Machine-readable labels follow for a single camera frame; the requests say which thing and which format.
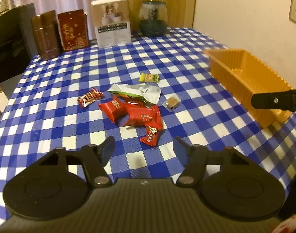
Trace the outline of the red double-happiness candy pack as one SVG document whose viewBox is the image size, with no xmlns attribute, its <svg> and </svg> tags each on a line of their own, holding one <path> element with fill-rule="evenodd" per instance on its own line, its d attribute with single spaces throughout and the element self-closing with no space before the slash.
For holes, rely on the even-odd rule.
<svg viewBox="0 0 296 233">
<path fill-rule="evenodd" d="M 113 96 L 112 100 L 109 102 L 99 104 L 99 108 L 105 113 L 105 115 L 113 124 L 116 123 L 118 118 L 127 114 L 127 109 L 124 102 L 122 102 L 116 96 Z"/>
</svg>

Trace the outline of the red brown candy bar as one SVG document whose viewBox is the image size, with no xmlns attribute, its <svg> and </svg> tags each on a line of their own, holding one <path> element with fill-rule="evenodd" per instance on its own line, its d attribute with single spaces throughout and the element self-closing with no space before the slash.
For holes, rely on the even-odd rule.
<svg viewBox="0 0 296 233">
<path fill-rule="evenodd" d="M 91 88 L 86 94 L 80 96 L 77 101 L 82 108 L 86 108 L 96 100 L 103 97 L 103 93 L 94 87 Z"/>
</svg>

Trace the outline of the brown clear-wrapped candy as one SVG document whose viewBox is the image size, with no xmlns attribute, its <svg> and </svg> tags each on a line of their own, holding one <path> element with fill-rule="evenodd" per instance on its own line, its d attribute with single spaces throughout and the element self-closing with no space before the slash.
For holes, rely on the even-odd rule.
<svg viewBox="0 0 296 233">
<path fill-rule="evenodd" d="M 165 102 L 162 103 L 162 106 L 168 111 L 173 111 L 181 102 L 181 97 L 178 94 L 171 95 Z"/>
</svg>

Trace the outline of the red snack pack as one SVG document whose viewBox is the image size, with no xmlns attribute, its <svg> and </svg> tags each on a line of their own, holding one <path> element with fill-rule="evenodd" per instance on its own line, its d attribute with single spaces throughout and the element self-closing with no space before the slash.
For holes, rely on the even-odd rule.
<svg viewBox="0 0 296 233">
<path fill-rule="evenodd" d="M 147 123 L 157 123 L 159 108 L 157 105 L 146 107 L 142 102 L 125 101 L 129 119 L 125 126 L 144 126 Z"/>
</svg>

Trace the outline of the silver green snack bag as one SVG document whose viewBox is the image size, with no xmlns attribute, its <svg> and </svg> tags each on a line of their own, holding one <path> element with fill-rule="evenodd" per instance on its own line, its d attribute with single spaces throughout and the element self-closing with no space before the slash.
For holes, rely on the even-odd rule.
<svg viewBox="0 0 296 233">
<path fill-rule="evenodd" d="M 146 102 L 155 105 L 158 104 L 161 95 L 161 89 L 154 85 L 113 84 L 108 89 L 108 92 L 142 98 Z"/>
</svg>

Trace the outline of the yellow green candy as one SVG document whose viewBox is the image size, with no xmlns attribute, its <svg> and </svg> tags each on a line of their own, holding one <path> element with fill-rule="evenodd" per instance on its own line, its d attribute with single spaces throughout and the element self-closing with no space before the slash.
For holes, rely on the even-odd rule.
<svg viewBox="0 0 296 233">
<path fill-rule="evenodd" d="M 140 75 L 139 82 L 156 83 L 159 80 L 159 74 L 145 74 Z"/>
</svg>

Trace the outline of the small red cartoon snack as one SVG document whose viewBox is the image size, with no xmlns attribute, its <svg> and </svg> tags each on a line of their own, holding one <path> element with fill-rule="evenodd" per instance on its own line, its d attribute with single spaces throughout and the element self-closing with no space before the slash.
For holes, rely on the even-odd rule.
<svg viewBox="0 0 296 233">
<path fill-rule="evenodd" d="M 140 142 L 156 147 L 163 125 L 158 123 L 147 123 L 145 124 L 145 128 L 146 136 L 142 137 Z"/>
</svg>

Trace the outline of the orange plastic tray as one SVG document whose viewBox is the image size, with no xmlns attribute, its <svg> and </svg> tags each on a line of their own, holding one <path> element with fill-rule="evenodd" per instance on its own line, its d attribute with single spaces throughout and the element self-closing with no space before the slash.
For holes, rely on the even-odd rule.
<svg viewBox="0 0 296 233">
<path fill-rule="evenodd" d="M 256 110 L 251 98 L 256 93 L 291 90 L 278 73 L 246 50 L 205 50 L 210 59 L 211 74 L 253 116 L 262 128 L 274 122 L 283 124 L 290 118 L 287 110 Z"/>
</svg>

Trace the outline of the blue white checkered tablecloth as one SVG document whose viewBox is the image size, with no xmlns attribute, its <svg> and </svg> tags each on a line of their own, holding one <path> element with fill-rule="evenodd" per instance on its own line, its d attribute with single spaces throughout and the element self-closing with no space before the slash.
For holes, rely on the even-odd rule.
<svg viewBox="0 0 296 233">
<path fill-rule="evenodd" d="M 285 124 L 261 128 L 210 72 L 205 50 L 222 43 L 191 28 L 171 28 L 162 37 L 135 33 L 132 43 L 93 44 L 49 61 L 36 56 L 24 71 L 0 119 L 0 225 L 9 217 L 5 184 L 56 147 L 78 150 L 115 138 L 105 166 L 111 179 L 172 178 L 183 168 L 173 138 L 210 150 L 237 149 L 275 176 L 286 190 L 296 175 L 296 113 Z M 113 95 L 114 84 L 137 85 L 157 74 L 163 129 L 155 147 L 144 144 L 145 126 L 129 126 L 129 111 L 149 106 Z"/>
</svg>

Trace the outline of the brown metal canister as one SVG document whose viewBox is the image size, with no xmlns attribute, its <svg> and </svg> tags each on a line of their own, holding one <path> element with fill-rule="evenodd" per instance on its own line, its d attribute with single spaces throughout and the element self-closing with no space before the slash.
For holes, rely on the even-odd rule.
<svg viewBox="0 0 296 233">
<path fill-rule="evenodd" d="M 47 61 L 62 53 L 55 10 L 31 18 L 33 37 L 41 60 Z"/>
</svg>

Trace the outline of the red gift box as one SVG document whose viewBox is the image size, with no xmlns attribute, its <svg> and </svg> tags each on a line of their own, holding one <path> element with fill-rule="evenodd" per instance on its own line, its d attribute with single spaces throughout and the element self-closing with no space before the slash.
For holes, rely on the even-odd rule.
<svg viewBox="0 0 296 233">
<path fill-rule="evenodd" d="M 83 9 L 58 14 L 58 24 L 65 52 L 89 46 L 87 15 Z"/>
</svg>

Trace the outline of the dark green glass jar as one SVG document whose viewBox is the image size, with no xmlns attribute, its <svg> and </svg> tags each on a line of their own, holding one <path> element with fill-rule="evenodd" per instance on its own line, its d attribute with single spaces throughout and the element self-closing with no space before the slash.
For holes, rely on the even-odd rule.
<svg viewBox="0 0 296 233">
<path fill-rule="evenodd" d="M 167 6 L 163 1 L 146 0 L 139 11 L 139 28 L 147 37 L 163 36 L 167 32 Z"/>
</svg>

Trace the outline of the white product box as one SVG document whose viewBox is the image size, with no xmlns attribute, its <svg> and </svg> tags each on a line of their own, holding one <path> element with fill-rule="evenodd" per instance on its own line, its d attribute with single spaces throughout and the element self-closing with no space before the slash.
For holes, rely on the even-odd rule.
<svg viewBox="0 0 296 233">
<path fill-rule="evenodd" d="M 92 1 L 91 13 L 99 48 L 132 42 L 129 0 Z"/>
</svg>

